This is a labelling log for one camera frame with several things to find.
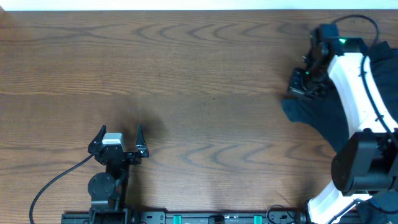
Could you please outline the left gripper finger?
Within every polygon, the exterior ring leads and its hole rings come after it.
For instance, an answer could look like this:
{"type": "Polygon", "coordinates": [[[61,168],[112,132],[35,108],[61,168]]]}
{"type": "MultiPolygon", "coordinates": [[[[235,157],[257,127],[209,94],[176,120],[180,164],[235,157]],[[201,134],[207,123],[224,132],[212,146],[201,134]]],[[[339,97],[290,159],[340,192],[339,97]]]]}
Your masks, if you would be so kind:
{"type": "Polygon", "coordinates": [[[88,153],[96,154],[98,151],[102,149],[102,140],[104,135],[106,134],[106,125],[102,125],[98,134],[94,137],[94,139],[88,145],[88,153]]]}
{"type": "Polygon", "coordinates": [[[149,149],[144,139],[142,126],[140,124],[137,127],[136,148],[141,157],[149,157],[149,149]]]}

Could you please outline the dark teal t-shirt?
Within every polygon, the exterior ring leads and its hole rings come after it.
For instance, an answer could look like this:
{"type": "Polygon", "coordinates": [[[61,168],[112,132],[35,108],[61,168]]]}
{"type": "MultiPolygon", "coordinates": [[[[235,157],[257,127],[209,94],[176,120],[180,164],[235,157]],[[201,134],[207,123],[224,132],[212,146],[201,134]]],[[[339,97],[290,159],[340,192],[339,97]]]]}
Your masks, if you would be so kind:
{"type": "MultiPolygon", "coordinates": [[[[397,57],[371,61],[374,81],[390,115],[397,122],[397,57]]],[[[305,123],[316,129],[339,153],[348,142],[348,124],[336,90],[320,100],[282,100],[282,109],[291,122],[305,123]]],[[[385,211],[397,210],[397,192],[386,192],[369,200],[385,211]]],[[[362,223],[394,223],[397,215],[386,215],[368,205],[357,207],[362,223]]]]}

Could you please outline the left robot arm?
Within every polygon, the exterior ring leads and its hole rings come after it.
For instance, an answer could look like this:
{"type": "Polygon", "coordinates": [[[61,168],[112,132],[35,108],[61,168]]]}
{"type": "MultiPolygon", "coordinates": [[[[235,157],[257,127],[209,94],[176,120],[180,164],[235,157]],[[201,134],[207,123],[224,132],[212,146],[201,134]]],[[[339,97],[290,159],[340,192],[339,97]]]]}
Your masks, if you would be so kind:
{"type": "Polygon", "coordinates": [[[88,153],[101,165],[104,172],[97,173],[88,182],[91,196],[89,224],[96,223],[140,223],[139,212],[126,204],[129,168],[139,165],[143,158],[149,157],[142,126],[137,127],[136,150],[126,152],[121,133],[109,133],[102,126],[88,146],[88,153]]]}

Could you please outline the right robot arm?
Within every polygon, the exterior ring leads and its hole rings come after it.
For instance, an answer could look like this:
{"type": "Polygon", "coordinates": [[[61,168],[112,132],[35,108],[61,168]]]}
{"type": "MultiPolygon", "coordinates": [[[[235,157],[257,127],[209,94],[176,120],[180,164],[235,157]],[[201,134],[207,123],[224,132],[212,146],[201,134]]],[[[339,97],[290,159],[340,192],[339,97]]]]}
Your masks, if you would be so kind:
{"type": "Polygon", "coordinates": [[[345,113],[347,143],[331,163],[331,182],[295,223],[338,223],[373,195],[397,190],[397,122],[388,112],[374,82],[368,48],[361,38],[342,37],[336,24],[310,33],[311,48],[295,68],[288,92],[318,100],[335,88],[345,113]]]}

